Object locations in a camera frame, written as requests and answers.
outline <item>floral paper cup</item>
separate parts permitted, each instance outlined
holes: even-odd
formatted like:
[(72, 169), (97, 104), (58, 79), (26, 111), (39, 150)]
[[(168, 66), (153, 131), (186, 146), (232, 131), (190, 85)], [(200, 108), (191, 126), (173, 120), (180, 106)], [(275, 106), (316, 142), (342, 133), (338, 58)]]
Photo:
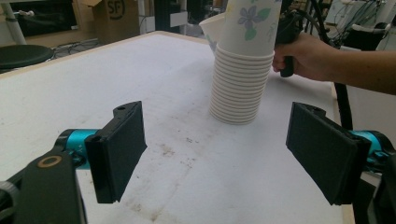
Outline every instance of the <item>floral paper cup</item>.
[(215, 53), (216, 45), (218, 44), (221, 30), (224, 25), (224, 15), (224, 13), (221, 13), (199, 23), (213, 53)]
[(272, 54), (281, 4), (281, 0), (230, 0), (219, 47), (245, 56)]

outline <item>stack of paper cups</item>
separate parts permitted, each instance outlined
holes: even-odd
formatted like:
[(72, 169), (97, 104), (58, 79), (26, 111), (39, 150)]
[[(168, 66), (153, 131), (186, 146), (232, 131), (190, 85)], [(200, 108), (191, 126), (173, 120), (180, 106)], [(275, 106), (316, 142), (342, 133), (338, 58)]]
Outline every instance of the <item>stack of paper cups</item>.
[(230, 0), (215, 53), (210, 113), (231, 124), (256, 118), (274, 58), (281, 1)]

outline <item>blue flower print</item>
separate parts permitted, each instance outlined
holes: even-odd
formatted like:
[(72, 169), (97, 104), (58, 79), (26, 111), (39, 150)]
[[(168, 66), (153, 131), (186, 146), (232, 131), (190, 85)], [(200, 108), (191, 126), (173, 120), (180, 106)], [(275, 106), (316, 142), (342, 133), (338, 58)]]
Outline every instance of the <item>blue flower print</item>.
[(241, 18), (238, 20), (238, 24), (245, 24), (245, 28), (247, 30), (253, 28), (253, 22), (258, 23), (263, 21), (262, 17), (256, 15), (257, 7), (251, 7), (249, 10), (246, 10), (244, 7), (241, 8), (240, 14)]

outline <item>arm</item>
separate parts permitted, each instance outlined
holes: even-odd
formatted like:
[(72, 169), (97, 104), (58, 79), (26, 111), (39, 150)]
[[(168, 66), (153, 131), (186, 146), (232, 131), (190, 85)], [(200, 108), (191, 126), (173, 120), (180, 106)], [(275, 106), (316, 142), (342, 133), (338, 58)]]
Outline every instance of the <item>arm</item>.
[(276, 72), (285, 66), (284, 56), (294, 58), (296, 75), (396, 95), (396, 51), (341, 51), (301, 34), (292, 44), (276, 47)]

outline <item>cup rim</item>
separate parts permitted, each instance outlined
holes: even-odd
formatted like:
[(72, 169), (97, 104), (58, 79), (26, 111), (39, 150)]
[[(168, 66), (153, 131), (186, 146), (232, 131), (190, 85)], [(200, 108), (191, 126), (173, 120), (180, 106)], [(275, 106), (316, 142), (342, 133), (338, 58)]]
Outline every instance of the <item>cup rim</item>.
[(250, 107), (242, 107), (242, 108), (237, 108), (237, 107), (233, 107), (233, 106), (229, 106), (228, 104), (222, 102), (220, 99), (218, 99), (217, 97), (213, 97), (210, 99), (211, 101), (215, 101), (216, 104), (218, 104), (218, 106), (220, 107), (224, 107), (224, 109), (230, 109), (230, 110), (235, 110), (235, 111), (252, 111), (253, 109), (257, 108), (258, 106), (260, 106), (261, 101), (258, 101), (257, 103), (255, 103), (254, 105), (251, 105)]
[(215, 102), (210, 102), (210, 106), (214, 107), (217, 111), (219, 111), (219, 113), (222, 113), (222, 114), (224, 114), (224, 115), (226, 115), (226, 116), (236, 116), (236, 117), (238, 117), (238, 118), (240, 118), (240, 117), (243, 117), (243, 118), (244, 118), (244, 117), (252, 116), (252, 115), (254, 115), (255, 113), (257, 113), (257, 111), (259, 110), (259, 108), (256, 107), (256, 108), (254, 108), (253, 110), (251, 110), (251, 111), (249, 111), (249, 112), (247, 112), (247, 113), (245, 113), (245, 112), (229, 111), (229, 110), (227, 110), (227, 109), (223, 109), (223, 108), (221, 108), (221, 107), (218, 107), (218, 106), (216, 105)]
[(219, 44), (216, 46), (216, 50), (221, 51), (223, 54), (228, 55), (231, 58), (239, 59), (239, 60), (245, 60), (245, 61), (262, 61), (266, 60), (268, 58), (274, 57), (275, 51), (273, 50), (273, 53), (270, 55), (263, 55), (263, 56), (249, 56), (249, 55), (243, 55), (243, 54), (237, 54), (230, 52), (228, 50), (222, 49)]
[(272, 57), (269, 57), (268, 59), (259, 60), (259, 61), (236, 59), (236, 58), (230, 57), (224, 53), (221, 53), (221, 51), (217, 50), (217, 48), (218, 47), (216, 47), (215, 56), (220, 57), (221, 59), (226, 60), (231, 63), (243, 64), (243, 65), (247, 65), (247, 66), (255, 66), (255, 65), (267, 64), (268, 62), (272, 63), (272, 61), (274, 59), (274, 55), (272, 55)]
[(264, 88), (262, 88), (261, 90), (258, 90), (255, 93), (243, 94), (243, 93), (240, 93), (243, 91), (237, 91), (237, 90), (234, 90), (231, 88), (228, 88), (228, 90), (224, 90), (225, 88), (219, 86), (219, 84), (217, 84), (216, 82), (213, 82), (212, 88), (216, 88), (219, 91), (219, 93), (226, 94), (233, 98), (240, 98), (240, 99), (251, 99), (251, 98), (256, 99), (256, 97), (257, 98), (262, 97), (262, 93), (264, 92)]
[(198, 23), (198, 25), (202, 26), (202, 25), (207, 25), (208, 23), (212, 22), (212, 21), (217, 21), (217, 20), (221, 20), (225, 18), (225, 12), (220, 13), (216, 16), (212, 16), (207, 18), (206, 20), (201, 21), (200, 23)]
[(214, 72), (217, 74), (220, 74), (223, 77), (227, 77), (228, 79), (232, 79), (235, 81), (242, 81), (245, 83), (261, 81), (264, 78), (268, 77), (268, 75), (269, 75), (269, 73), (268, 73), (268, 74), (262, 75), (261, 77), (238, 76), (238, 75), (230, 74), (229, 72), (224, 72), (222, 70), (219, 70), (216, 67), (215, 67)]
[(265, 68), (261, 68), (261, 69), (245, 69), (245, 68), (236, 68), (236, 67), (231, 67), (225, 63), (220, 62), (219, 60), (215, 60), (215, 65), (221, 67), (222, 69), (231, 71), (231, 72), (235, 72), (235, 73), (243, 73), (243, 74), (247, 74), (247, 75), (257, 75), (257, 74), (262, 74), (265, 73), (266, 71), (268, 71), (271, 68), (271, 64), (269, 64), (267, 67)]
[(215, 64), (215, 69), (217, 69), (220, 72), (223, 72), (224, 74), (227, 74), (227, 75), (230, 75), (230, 76), (233, 76), (233, 77), (260, 78), (260, 77), (268, 76), (271, 68), (269, 68), (267, 72), (260, 72), (260, 73), (256, 73), (256, 74), (249, 74), (249, 73), (243, 73), (243, 72), (242, 73), (238, 73), (238, 72), (235, 72), (235, 71), (230, 71), (227, 68), (223, 68), (223, 67), (221, 67), (221, 66), (219, 66), (217, 64)]
[(227, 103), (227, 105), (234, 105), (234, 106), (245, 106), (245, 105), (252, 105), (257, 104), (262, 98), (255, 98), (254, 100), (247, 101), (247, 99), (235, 99), (235, 98), (228, 98), (229, 96), (218, 93), (217, 90), (212, 89), (212, 97), (218, 98), (220, 101)]
[(224, 59), (223, 56), (216, 53), (215, 60), (220, 61), (228, 66), (235, 67), (235, 68), (242, 68), (248, 70), (258, 70), (258, 69), (265, 69), (268, 66), (272, 65), (272, 60), (268, 64), (261, 63), (261, 64), (246, 64), (246, 63), (238, 63), (237, 61), (233, 62), (231, 60)]
[(262, 89), (265, 87), (265, 81), (258, 86), (240, 86), (240, 85), (235, 85), (233, 83), (230, 83), (226, 80), (221, 79), (219, 76), (213, 76), (215, 79), (214, 81), (218, 82), (220, 85), (223, 85), (227, 88), (236, 90), (236, 91), (245, 91), (245, 92), (251, 92), (251, 91), (257, 91), (258, 89)]
[(210, 110), (213, 110), (214, 112), (216, 112), (216, 114), (220, 117), (223, 117), (224, 119), (234, 119), (234, 120), (244, 120), (244, 119), (251, 119), (256, 117), (257, 112), (259, 111), (259, 109), (257, 109), (257, 111), (255, 111), (254, 113), (251, 113), (249, 115), (245, 115), (245, 116), (233, 116), (233, 115), (229, 115), (229, 114), (225, 114), (221, 111), (219, 111), (216, 107), (214, 107), (212, 104), (210, 104)]
[(235, 80), (235, 79), (229, 78), (228, 76), (224, 76), (217, 72), (215, 72), (215, 76), (217, 78), (221, 79), (222, 81), (229, 82), (230, 84), (233, 84), (235, 86), (241, 86), (241, 87), (258, 87), (261, 85), (265, 85), (266, 81), (268, 80), (268, 77), (264, 77), (264, 78), (261, 78), (261, 80), (257, 80), (254, 82), (245, 82), (244, 80), (242, 80), (242, 78), (241, 78), (241, 80)]
[(217, 120), (219, 120), (219, 121), (221, 121), (221, 122), (223, 122), (223, 123), (227, 123), (227, 124), (231, 124), (231, 125), (244, 125), (244, 124), (249, 124), (249, 123), (251, 123), (251, 122), (257, 117), (257, 114), (256, 114), (256, 116), (253, 117), (253, 118), (251, 118), (251, 119), (230, 119), (230, 120), (227, 120), (227, 119), (220, 118), (219, 115), (217, 115), (216, 112), (213, 112), (210, 108), (209, 108), (209, 113), (210, 113), (215, 119), (217, 119)]

